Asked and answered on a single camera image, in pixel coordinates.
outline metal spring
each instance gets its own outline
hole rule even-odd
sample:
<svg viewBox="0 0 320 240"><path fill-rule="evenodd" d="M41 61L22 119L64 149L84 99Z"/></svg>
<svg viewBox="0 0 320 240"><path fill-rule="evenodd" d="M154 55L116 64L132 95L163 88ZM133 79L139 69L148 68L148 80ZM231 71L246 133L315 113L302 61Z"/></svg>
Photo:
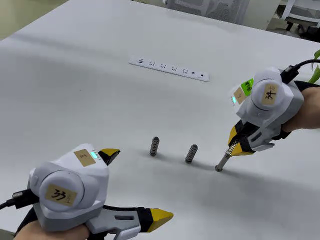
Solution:
<svg viewBox="0 0 320 240"><path fill-rule="evenodd" d="M232 152L235 150L237 144L239 142L236 140L229 148L228 150L225 152L225 156L229 159L232 157Z"/></svg>
<svg viewBox="0 0 320 240"><path fill-rule="evenodd" d="M157 154L159 142L160 142L160 140L157 136L155 136L152 139L152 144L151 144L151 148L150 148L150 155L153 157Z"/></svg>
<svg viewBox="0 0 320 240"><path fill-rule="evenodd" d="M185 157L185 162L190 164L192 162L192 160L194 159L195 155L196 155L196 152L198 150L198 146L193 144L190 149L189 149L189 152L188 154L186 155Z"/></svg>

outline white power strip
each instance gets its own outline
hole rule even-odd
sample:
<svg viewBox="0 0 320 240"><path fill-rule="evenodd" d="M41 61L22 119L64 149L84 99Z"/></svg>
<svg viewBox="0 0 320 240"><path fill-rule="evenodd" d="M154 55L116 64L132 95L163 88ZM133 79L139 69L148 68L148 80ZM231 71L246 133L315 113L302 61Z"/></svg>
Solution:
<svg viewBox="0 0 320 240"><path fill-rule="evenodd" d="M170 74L176 74L183 77L196 79L204 82L209 82L209 74L203 71L195 71L186 67L180 67L175 64L169 64L164 62L157 62L144 57L132 57L129 61L130 64L137 65L140 67L154 69Z"/></svg>

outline human hand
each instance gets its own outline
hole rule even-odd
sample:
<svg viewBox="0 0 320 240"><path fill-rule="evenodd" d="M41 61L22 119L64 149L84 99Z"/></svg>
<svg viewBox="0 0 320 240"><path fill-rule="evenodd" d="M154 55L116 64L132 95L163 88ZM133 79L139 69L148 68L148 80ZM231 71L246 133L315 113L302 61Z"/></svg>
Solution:
<svg viewBox="0 0 320 240"><path fill-rule="evenodd" d="M38 221L33 221L24 226L14 240L86 240L89 234L85 225L67 231L45 232Z"/></svg>
<svg viewBox="0 0 320 240"><path fill-rule="evenodd" d="M302 91L304 103L299 112L282 125L289 133L297 129L320 128L320 87L309 87Z"/></svg>

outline handwritten label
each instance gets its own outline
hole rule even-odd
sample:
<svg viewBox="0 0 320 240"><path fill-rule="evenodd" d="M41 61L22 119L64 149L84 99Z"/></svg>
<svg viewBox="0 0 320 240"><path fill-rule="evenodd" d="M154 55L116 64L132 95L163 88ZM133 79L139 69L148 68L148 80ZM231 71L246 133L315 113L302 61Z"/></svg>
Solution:
<svg viewBox="0 0 320 240"><path fill-rule="evenodd" d="M264 88L264 93L262 96L262 104L273 105L277 99L278 85L277 84L266 84Z"/></svg>
<svg viewBox="0 0 320 240"><path fill-rule="evenodd" d="M92 158L92 156L86 149L75 151L74 154L76 155L76 157L78 158L82 166L84 167L96 163L96 161Z"/></svg>
<svg viewBox="0 0 320 240"><path fill-rule="evenodd" d="M76 197L76 192L54 184L50 184L45 193L45 199L68 207L72 207Z"/></svg>
<svg viewBox="0 0 320 240"><path fill-rule="evenodd" d="M239 87L235 92L234 92L234 97L238 101L239 104L242 104L242 102L246 99L246 95L244 91Z"/></svg>

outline black wrist strap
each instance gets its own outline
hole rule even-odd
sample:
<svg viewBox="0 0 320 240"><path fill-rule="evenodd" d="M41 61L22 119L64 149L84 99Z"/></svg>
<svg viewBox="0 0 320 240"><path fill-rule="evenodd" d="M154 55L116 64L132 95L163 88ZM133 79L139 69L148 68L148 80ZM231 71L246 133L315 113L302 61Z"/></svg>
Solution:
<svg viewBox="0 0 320 240"><path fill-rule="evenodd" d="M303 90L306 90L308 88L318 88L318 87L320 87L317 84L309 83L309 82L306 82L306 81L294 81L294 83L298 87L300 92L302 92Z"/></svg>

